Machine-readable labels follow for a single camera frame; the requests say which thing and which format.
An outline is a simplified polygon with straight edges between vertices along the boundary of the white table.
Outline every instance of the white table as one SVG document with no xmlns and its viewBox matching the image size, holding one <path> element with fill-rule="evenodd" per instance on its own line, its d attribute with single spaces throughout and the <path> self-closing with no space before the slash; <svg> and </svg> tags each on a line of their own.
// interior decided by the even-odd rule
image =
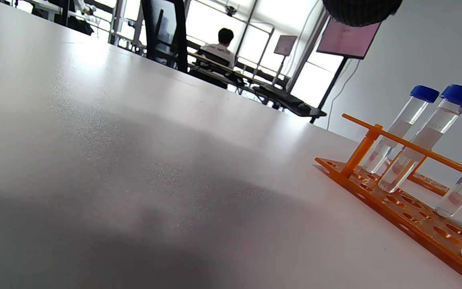
<svg viewBox="0 0 462 289">
<path fill-rule="evenodd" d="M 0 288 L 462 288 L 314 168 L 354 146 L 0 3 Z"/>
</svg>

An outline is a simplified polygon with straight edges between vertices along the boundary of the person in white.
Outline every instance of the person in white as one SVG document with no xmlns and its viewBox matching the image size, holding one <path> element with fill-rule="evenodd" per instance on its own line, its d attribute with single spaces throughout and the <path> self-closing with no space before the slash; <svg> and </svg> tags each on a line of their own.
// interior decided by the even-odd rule
<svg viewBox="0 0 462 289">
<path fill-rule="evenodd" d="M 231 29 L 222 28 L 219 31 L 219 43 L 206 44 L 201 47 L 201 50 L 208 51 L 213 55 L 229 60 L 229 67 L 233 68 L 235 67 L 235 55 L 227 49 L 233 38 L 235 38 L 235 35 Z"/>
</svg>

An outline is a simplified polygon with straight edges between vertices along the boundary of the test tube rack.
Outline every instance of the test tube rack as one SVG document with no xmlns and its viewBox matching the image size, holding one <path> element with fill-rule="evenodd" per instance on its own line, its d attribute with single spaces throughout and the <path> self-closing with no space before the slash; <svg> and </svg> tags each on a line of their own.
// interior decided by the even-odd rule
<svg viewBox="0 0 462 289">
<path fill-rule="evenodd" d="M 422 187 L 430 190 L 431 192 L 434 192 L 440 196 L 444 196 L 450 190 L 450 188 L 446 187 L 445 185 L 442 185 L 441 183 L 438 183 L 434 179 L 430 179 L 416 172 L 416 170 L 418 170 L 418 168 L 422 165 L 424 161 L 425 159 L 421 161 L 420 164 L 418 164 L 418 166 L 407 179 L 412 181 L 413 183 L 421 185 Z"/>
<path fill-rule="evenodd" d="M 378 176 L 358 168 L 380 135 L 459 172 L 462 172 L 462 165 L 390 134 L 379 124 L 372 126 L 350 115 L 342 116 L 367 128 L 368 132 L 347 163 L 317 157 L 315 160 L 321 165 L 319 169 L 462 275 L 462 226 L 438 215 L 431 207 L 401 189 L 387 194 L 378 187 Z"/>
</svg>

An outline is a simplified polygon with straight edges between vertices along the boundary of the blue cap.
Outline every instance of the blue cap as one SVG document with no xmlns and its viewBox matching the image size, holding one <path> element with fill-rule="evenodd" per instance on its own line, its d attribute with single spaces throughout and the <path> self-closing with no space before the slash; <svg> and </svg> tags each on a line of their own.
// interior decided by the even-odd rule
<svg viewBox="0 0 462 289">
<path fill-rule="evenodd" d="M 436 98 L 438 98 L 440 92 L 438 90 L 428 88 L 427 86 L 417 85 L 415 88 L 413 88 L 413 90 L 411 90 L 409 95 L 432 104 L 436 101 Z"/>
<path fill-rule="evenodd" d="M 458 84 L 450 84 L 443 90 L 441 98 L 450 101 L 453 104 L 462 106 L 462 86 Z"/>
</svg>

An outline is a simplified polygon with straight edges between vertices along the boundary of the monitor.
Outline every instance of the monitor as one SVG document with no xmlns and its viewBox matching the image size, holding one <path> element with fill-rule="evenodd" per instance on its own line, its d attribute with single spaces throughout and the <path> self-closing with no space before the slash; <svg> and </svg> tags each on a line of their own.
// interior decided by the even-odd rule
<svg viewBox="0 0 462 289">
<path fill-rule="evenodd" d="M 281 35 L 277 41 L 276 48 L 274 49 L 275 54 L 290 56 L 292 48 L 294 47 L 297 36 Z"/>
<path fill-rule="evenodd" d="M 331 18 L 317 46 L 317 52 L 364 59 L 380 23 L 351 27 Z"/>
</svg>

